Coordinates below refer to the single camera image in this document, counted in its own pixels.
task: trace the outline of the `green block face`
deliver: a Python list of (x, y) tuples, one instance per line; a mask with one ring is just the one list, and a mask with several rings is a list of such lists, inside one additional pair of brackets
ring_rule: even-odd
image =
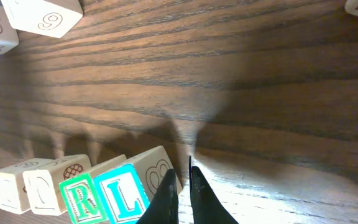
[(89, 174), (63, 181), (59, 187), (74, 224), (91, 224), (107, 220), (106, 212)]

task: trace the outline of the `wood grain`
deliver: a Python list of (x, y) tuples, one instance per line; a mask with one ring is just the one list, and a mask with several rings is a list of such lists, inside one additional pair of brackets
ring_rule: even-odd
[[(0, 55), (0, 168), (163, 145), (239, 223), (358, 224), (358, 18), (334, 0), (83, 0)], [(69, 223), (13, 215), (0, 223)]]

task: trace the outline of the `blue block face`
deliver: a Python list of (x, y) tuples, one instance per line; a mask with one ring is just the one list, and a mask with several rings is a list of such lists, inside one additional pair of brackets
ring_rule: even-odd
[(135, 224), (149, 207), (149, 200), (132, 164), (95, 177), (94, 184), (113, 224)]

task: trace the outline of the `dark wood surface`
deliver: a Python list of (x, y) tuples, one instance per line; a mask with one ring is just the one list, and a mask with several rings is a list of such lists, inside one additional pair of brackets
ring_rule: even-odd
[[(339, 0), (82, 0), (0, 56), (0, 168), (163, 145), (239, 223), (358, 224), (358, 17)], [(0, 223), (69, 223), (0, 210)]]

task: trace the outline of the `black object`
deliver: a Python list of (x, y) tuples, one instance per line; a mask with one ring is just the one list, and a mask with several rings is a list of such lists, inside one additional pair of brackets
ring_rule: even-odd
[(170, 169), (162, 179), (152, 203), (137, 224), (177, 224), (178, 207), (176, 174)]
[(190, 200), (193, 207), (194, 224), (238, 224), (227, 212), (216, 197), (200, 168), (191, 166), (190, 170)]

